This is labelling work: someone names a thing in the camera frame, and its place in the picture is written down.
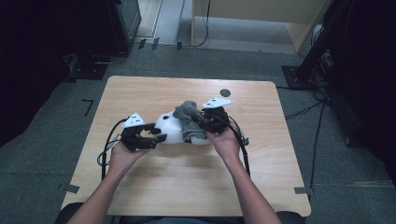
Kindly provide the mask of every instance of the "white robotic part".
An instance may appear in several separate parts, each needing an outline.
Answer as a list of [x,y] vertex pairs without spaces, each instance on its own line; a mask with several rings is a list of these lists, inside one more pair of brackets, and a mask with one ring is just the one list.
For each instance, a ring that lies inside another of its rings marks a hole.
[[163,144],[177,144],[184,142],[180,121],[173,117],[173,112],[174,111],[161,114],[155,122],[155,128],[161,129],[160,134],[167,134],[166,140],[162,142]]
[[212,141],[210,141],[210,139],[208,139],[208,138],[202,139],[202,138],[192,137],[191,143],[193,145],[209,145],[209,144],[212,144]]
[[144,125],[146,122],[140,117],[137,112],[134,112],[123,124],[122,128],[131,128],[139,125]]
[[207,108],[217,108],[217,107],[221,107],[224,105],[232,105],[235,103],[235,100],[230,100],[230,99],[223,99],[223,98],[219,98],[219,97],[213,97],[212,99],[210,99],[208,102],[204,103],[202,105],[203,109],[207,109]]

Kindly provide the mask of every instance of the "black pole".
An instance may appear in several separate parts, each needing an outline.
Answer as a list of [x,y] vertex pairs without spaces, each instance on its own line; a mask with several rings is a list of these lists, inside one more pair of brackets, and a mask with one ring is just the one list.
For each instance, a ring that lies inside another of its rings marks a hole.
[[289,88],[296,90],[318,88],[318,86],[315,86],[311,82],[312,69],[315,66],[317,59],[321,58],[321,56],[326,51],[326,48],[328,47],[327,45],[329,35],[334,30],[334,28],[336,28],[336,25],[342,18],[343,13],[350,8],[348,6],[350,6],[351,1],[353,0],[340,1],[340,3],[336,6],[334,12],[329,17],[328,23],[325,27],[323,27],[323,31],[320,33],[318,40],[308,52],[300,66],[282,65],[283,74],[286,81],[288,82]]

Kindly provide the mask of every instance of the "metal stand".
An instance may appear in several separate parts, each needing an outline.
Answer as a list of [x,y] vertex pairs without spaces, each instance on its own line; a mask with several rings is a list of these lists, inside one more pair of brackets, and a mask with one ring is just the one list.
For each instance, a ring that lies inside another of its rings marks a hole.
[[351,0],[345,0],[337,6],[334,13],[330,16],[326,27],[324,27],[323,32],[318,37],[317,42],[315,42],[300,66],[282,65],[283,75],[288,82],[289,88],[296,90],[318,88],[310,82],[312,68],[315,66],[317,59],[326,51],[330,32],[335,28],[343,13],[347,10],[347,7],[350,6],[350,2]]
[[86,63],[84,60],[78,59],[66,82],[76,82],[76,79],[102,80],[107,66],[106,63]]

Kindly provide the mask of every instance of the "tape mark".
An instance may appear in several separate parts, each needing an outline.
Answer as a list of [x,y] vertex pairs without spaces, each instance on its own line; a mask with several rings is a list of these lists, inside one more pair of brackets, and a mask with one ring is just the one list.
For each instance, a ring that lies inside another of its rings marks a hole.
[[155,39],[154,39],[154,43],[152,43],[151,50],[157,49],[158,43],[159,43],[159,42],[160,42],[160,38],[159,38],[159,37],[155,38]]
[[306,189],[305,187],[294,188],[294,193],[314,195],[314,191],[312,189]]
[[142,39],[139,43],[139,49],[142,49],[143,47],[145,47],[146,44],[146,39]]
[[91,108],[92,108],[92,105],[93,105],[94,100],[82,99],[82,102],[91,102],[91,103],[90,103],[90,106],[88,106],[87,112],[85,112],[85,115],[84,115],[84,117],[87,117],[88,113],[90,113],[90,110],[91,110]]
[[78,187],[78,186],[74,186],[74,185],[66,184],[66,183],[62,183],[62,184],[59,186],[59,189],[60,189],[60,190],[67,191],[67,192],[76,193],[76,194],[77,194],[78,191],[79,191],[79,187]]
[[177,51],[181,50],[181,46],[182,46],[181,42],[177,42],[177,48],[176,48],[176,50],[177,50]]

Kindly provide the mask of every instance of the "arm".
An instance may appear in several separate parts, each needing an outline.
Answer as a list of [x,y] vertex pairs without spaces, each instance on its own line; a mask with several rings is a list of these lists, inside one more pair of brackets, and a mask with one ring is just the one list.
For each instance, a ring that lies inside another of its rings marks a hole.
[[233,178],[246,223],[279,223],[276,212],[248,176],[239,159],[239,143],[229,128],[222,134],[206,133]]
[[134,163],[148,152],[148,150],[131,152],[123,143],[117,143],[111,151],[111,163],[105,179],[68,223],[104,223],[108,207],[120,181]]

